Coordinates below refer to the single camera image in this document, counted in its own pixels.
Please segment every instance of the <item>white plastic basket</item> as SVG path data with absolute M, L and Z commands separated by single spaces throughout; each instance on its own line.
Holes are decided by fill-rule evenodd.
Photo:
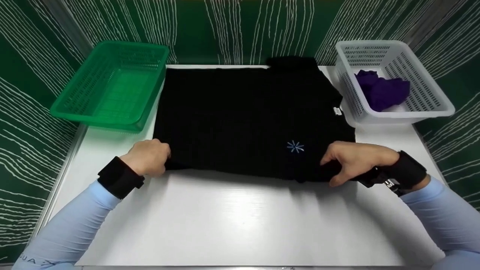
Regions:
M 335 70 L 348 106 L 358 124 L 415 123 L 450 116 L 455 108 L 407 44 L 396 40 L 353 40 L 336 44 Z M 377 112 L 370 108 L 355 74 L 373 70 L 386 79 L 410 81 L 410 94 L 399 106 Z

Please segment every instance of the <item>right hand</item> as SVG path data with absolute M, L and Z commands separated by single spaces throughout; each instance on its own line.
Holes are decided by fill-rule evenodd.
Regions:
M 397 152 L 384 146 L 337 141 L 328 146 L 320 165 L 340 162 L 342 170 L 330 180 L 330 186 L 339 186 L 375 166 L 393 165 L 399 158 Z
M 120 159 L 140 176 L 159 177 L 165 172 L 165 162 L 169 157 L 170 146 L 153 139 L 135 143 Z

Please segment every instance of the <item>white table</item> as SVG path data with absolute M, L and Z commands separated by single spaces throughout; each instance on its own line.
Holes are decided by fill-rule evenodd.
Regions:
M 336 85 L 333 67 L 320 69 Z M 155 114 L 156 105 L 135 135 L 89 127 L 47 220 L 115 155 L 152 138 Z M 411 125 L 357 128 L 356 138 L 402 149 L 441 177 Z M 442 257 L 414 214 L 383 185 L 329 188 L 186 170 L 147 179 L 132 192 L 107 217 L 78 265 L 417 266 Z

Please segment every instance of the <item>purple cloth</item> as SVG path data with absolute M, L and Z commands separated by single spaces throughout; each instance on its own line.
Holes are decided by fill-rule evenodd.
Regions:
M 374 111 L 402 104 L 410 94 L 410 82 L 400 78 L 379 78 L 376 71 L 360 70 L 355 75 L 365 98 Z

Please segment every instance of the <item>green patterned backdrop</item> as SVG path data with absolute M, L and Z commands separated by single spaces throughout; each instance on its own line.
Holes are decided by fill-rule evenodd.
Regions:
M 63 0 L 92 46 L 167 45 L 169 63 L 262 64 L 279 55 L 332 65 L 338 40 L 403 40 L 433 0 Z M 458 0 L 414 50 L 455 104 L 417 125 L 452 188 L 480 209 L 480 7 Z M 83 56 L 42 0 L 0 0 L 0 262 L 27 243 L 76 126 L 48 108 Z

